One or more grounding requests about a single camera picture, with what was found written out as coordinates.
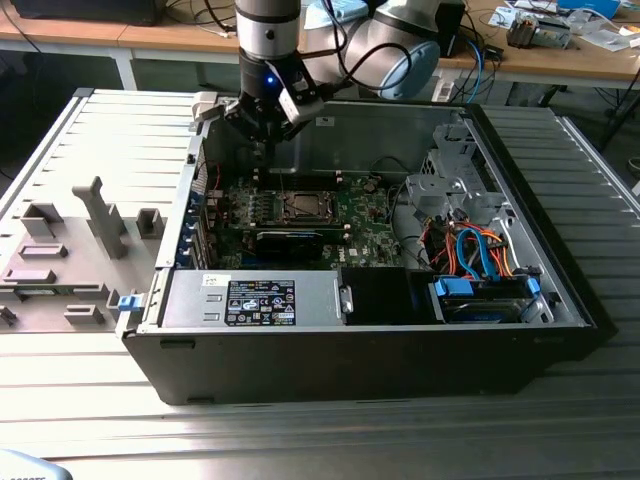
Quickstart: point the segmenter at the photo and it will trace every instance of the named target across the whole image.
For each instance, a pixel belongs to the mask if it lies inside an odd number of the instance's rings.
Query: open computer chassis
[[[199,125],[146,308],[118,323],[160,397],[514,392],[613,335],[506,146],[565,132],[500,112],[333,102],[269,168]]]

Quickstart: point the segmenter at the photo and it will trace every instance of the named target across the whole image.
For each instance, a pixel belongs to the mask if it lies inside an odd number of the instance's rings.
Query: wooden desk
[[[22,19],[9,0],[4,1],[11,18],[39,48],[51,53],[109,56],[116,61],[126,89],[137,88],[131,66],[132,59],[155,59],[207,63],[237,63],[236,38],[222,38],[194,25],[184,25],[169,18],[156,27],[137,27],[99,22]],[[201,8],[202,0],[195,0],[194,8]],[[516,49],[507,46],[506,30],[486,24],[491,11],[501,5],[500,0],[469,0],[470,14],[478,31],[493,45],[505,50],[504,61],[496,74],[497,80],[626,88],[640,66],[637,49],[616,53],[591,45],[580,38],[573,40],[567,50],[536,47]],[[185,3],[172,9],[173,16],[191,21]],[[635,12],[628,18],[616,20],[640,22]],[[0,50],[30,51],[32,47],[0,12]],[[441,59],[435,75],[440,87],[466,75],[474,67],[474,59],[467,52],[454,58]]]
[[[506,29],[487,25],[491,10],[501,5],[499,0],[471,0],[470,16],[478,32],[487,42],[504,49],[502,73],[524,73],[534,75],[561,75],[588,79],[610,79],[630,82],[638,71],[640,60],[637,49],[609,52],[574,36],[566,50],[534,47],[517,49],[507,45]],[[616,21],[640,22],[640,13],[616,16]],[[469,25],[464,19],[463,25]],[[472,58],[459,55],[460,66],[473,68]]]
[[[118,46],[118,38],[127,25],[104,22],[79,22],[72,20],[31,20],[22,18],[9,0],[4,1],[7,13],[34,42],[64,43],[74,45]],[[0,39],[24,42],[24,37],[7,20],[0,10]]]

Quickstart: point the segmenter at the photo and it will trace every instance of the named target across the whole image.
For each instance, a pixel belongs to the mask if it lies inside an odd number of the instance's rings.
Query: blue cable
[[[500,275],[498,274],[498,272],[496,272],[496,269],[494,268],[493,263],[491,263],[491,259],[489,258],[489,249],[487,248],[487,243],[485,242],[484,237],[480,232],[472,228],[466,228],[458,234],[458,240],[456,241],[456,254],[458,255],[460,266],[467,272],[469,272],[474,280],[481,280],[478,272],[471,268],[467,261],[464,259],[464,239],[469,234],[475,235],[476,239],[478,240],[480,260],[482,260],[482,267],[484,268],[484,272],[491,280],[500,280]]]
[[[476,78],[476,85],[473,88],[473,92],[471,93],[471,96],[469,97],[469,100],[467,100],[467,103],[471,103],[471,101],[476,96],[476,93],[478,93],[478,87],[480,86],[480,82],[481,82],[482,70],[483,70],[483,67],[482,67],[482,55],[480,55],[480,50],[478,50],[478,47],[476,46],[475,43],[473,43],[468,38],[465,38],[465,40],[467,41],[467,43],[469,45],[471,45],[471,47],[473,48],[473,51],[476,52],[476,59],[478,60],[478,78]]]

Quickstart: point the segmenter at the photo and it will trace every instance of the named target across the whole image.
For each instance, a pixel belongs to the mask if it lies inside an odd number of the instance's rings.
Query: power supply label
[[[293,280],[232,280],[225,323],[230,327],[282,327],[296,324]]]

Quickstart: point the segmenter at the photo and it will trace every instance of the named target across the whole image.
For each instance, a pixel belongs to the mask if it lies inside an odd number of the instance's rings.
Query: computer case
[[[151,26],[167,0],[11,0],[23,18],[58,18]]]

